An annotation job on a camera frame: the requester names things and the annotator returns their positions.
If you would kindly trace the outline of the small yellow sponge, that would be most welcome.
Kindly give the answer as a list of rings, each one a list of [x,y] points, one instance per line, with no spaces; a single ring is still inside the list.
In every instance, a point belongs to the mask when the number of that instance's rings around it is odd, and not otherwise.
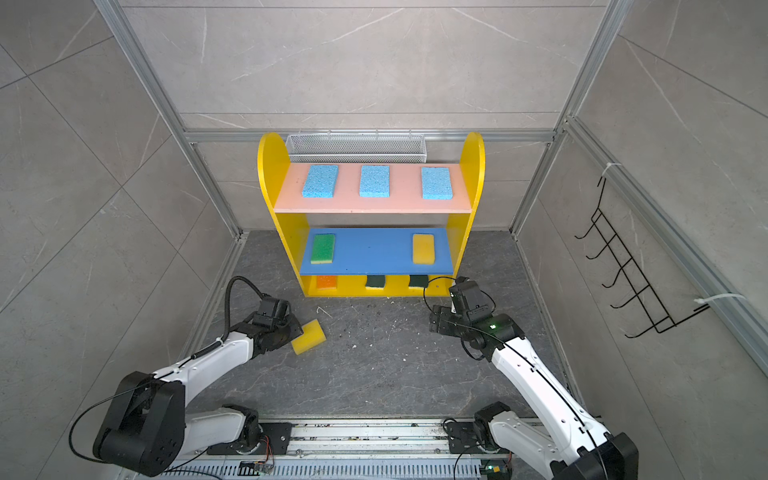
[[[291,342],[296,355],[308,352],[326,341],[326,335],[317,319],[302,326],[302,333]]]

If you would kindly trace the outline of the dark green wavy sponge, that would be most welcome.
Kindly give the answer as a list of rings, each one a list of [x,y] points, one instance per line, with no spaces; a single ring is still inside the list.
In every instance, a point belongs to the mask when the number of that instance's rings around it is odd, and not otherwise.
[[[383,289],[386,286],[385,275],[368,275],[365,286],[368,289]]]
[[[410,275],[409,276],[409,289],[423,290],[429,286],[430,278],[428,275]]]

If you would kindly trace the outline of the orange yellow sponge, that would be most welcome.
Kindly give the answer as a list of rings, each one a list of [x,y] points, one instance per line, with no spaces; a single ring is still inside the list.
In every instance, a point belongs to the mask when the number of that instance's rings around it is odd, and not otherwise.
[[[318,290],[333,290],[337,288],[337,277],[334,275],[322,275],[316,277]]]

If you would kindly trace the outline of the large yellow sponge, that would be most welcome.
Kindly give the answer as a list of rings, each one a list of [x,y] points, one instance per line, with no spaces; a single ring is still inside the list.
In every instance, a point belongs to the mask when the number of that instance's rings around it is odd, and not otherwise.
[[[416,233],[412,236],[412,262],[416,265],[433,265],[436,261],[433,234]]]

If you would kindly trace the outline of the bright green yellow sponge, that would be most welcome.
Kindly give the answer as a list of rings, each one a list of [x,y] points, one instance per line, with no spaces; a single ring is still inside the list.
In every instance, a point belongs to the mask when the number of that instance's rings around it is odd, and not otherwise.
[[[315,234],[312,239],[310,263],[331,264],[334,260],[336,236],[332,233]]]

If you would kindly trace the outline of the light blue sponge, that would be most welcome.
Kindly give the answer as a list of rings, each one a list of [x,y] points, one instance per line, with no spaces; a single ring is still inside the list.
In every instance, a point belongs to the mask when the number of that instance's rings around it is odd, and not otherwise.
[[[421,186],[424,200],[453,198],[451,170],[447,167],[422,167]]]
[[[339,167],[331,164],[311,165],[302,188],[303,198],[330,199],[334,196]]]
[[[361,167],[359,196],[361,198],[390,197],[390,167],[363,165]]]

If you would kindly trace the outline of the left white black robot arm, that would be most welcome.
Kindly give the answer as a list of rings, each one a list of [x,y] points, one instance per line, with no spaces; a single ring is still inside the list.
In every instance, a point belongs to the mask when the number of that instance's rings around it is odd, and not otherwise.
[[[190,414],[190,402],[220,377],[280,349],[303,330],[288,301],[267,296],[224,339],[152,373],[118,384],[93,443],[94,457],[146,476],[163,473],[179,455],[210,447],[250,453],[262,444],[255,410],[227,404]]]

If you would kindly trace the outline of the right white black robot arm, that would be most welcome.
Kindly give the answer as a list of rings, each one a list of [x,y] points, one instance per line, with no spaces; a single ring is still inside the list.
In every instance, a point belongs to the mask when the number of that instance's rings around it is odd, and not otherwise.
[[[509,380],[542,426],[521,419],[502,402],[476,412],[478,448],[506,450],[547,479],[636,479],[639,450],[594,418],[539,358],[520,326],[476,282],[453,280],[448,306],[430,307],[430,329],[460,340],[474,360],[486,360]]]

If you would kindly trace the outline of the yellow shelf with coloured boards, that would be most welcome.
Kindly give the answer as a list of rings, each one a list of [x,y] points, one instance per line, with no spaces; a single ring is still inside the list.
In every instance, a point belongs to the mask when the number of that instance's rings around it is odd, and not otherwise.
[[[311,165],[339,167],[334,196],[303,198]],[[363,165],[390,167],[390,197],[361,198]],[[451,170],[453,198],[424,200],[421,168]],[[458,274],[480,204],[486,170],[483,138],[472,132],[457,163],[429,163],[419,135],[311,134],[282,138],[265,134],[259,143],[260,188],[299,286],[307,297],[445,296]],[[336,236],[331,264],[312,265],[315,234]],[[433,265],[412,262],[412,236],[433,234]],[[337,288],[318,290],[316,277],[334,275]],[[383,289],[368,289],[368,275],[385,275]],[[410,275],[428,275],[426,289],[409,289]]]

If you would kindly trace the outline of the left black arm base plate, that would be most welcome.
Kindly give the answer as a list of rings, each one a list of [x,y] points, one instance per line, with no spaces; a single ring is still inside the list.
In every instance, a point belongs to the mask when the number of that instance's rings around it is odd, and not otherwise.
[[[289,422],[251,423],[243,428],[239,437],[229,443],[210,446],[208,455],[262,455],[268,451],[285,455],[293,425]]]

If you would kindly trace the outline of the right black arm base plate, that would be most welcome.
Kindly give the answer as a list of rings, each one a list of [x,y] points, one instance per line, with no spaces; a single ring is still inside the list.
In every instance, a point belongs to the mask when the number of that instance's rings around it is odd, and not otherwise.
[[[493,447],[478,434],[474,422],[444,419],[442,429],[448,438],[451,453],[459,454],[496,454],[498,447]]]

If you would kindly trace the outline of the aluminium rail base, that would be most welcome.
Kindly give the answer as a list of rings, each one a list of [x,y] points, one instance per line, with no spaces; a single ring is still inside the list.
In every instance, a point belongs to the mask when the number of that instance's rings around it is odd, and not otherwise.
[[[293,425],[285,455],[181,455],[163,479],[545,478],[516,455],[451,453],[441,418],[272,419]]]

